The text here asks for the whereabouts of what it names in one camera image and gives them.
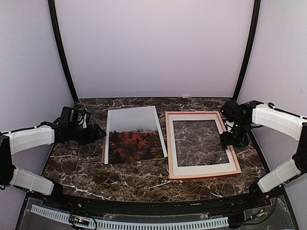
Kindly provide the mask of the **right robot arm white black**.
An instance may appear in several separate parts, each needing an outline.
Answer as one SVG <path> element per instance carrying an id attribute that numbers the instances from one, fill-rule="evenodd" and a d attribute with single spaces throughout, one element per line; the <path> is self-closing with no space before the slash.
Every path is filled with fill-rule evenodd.
<path id="1" fill-rule="evenodd" d="M 229 146 L 245 147 L 249 144 L 248 133 L 258 127 L 266 127 L 279 132 L 280 138 L 265 145 L 266 150 L 275 150 L 282 155 L 276 169 L 261 177 L 249 187 L 245 204 L 255 208 L 263 201 L 263 195 L 276 187 L 287 184 L 307 172 L 307 118 L 278 109 L 274 104 L 250 101 L 238 104 L 234 100 L 226 102 L 221 108 L 226 118 L 227 131 L 220 135 L 222 148 Z"/>

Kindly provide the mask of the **white backing sheet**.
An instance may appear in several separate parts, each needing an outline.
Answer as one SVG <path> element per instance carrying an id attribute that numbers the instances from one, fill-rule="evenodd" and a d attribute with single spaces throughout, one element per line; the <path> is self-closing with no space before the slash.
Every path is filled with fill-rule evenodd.
<path id="1" fill-rule="evenodd" d="M 157 143 L 165 155 L 167 150 L 155 106 L 108 110 L 104 146 Z"/>

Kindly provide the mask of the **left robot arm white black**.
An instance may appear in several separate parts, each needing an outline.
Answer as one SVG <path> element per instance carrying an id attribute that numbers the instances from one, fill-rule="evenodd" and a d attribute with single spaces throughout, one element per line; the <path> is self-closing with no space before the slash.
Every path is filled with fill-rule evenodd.
<path id="1" fill-rule="evenodd" d="M 38 126 L 7 131 L 0 134 L 0 189 L 8 186 L 18 187 L 29 192 L 49 196 L 48 199 L 57 209 L 63 209 L 68 199 L 61 193 L 62 186 L 45 177 L 23 170 L 12 163 L 12 156 L 25 150 L 56 143 L 75 141 L 85 145 L 104 138 L 106 132 L 97 124 L 86 127 L 61 126 L 43 122 Z"/>

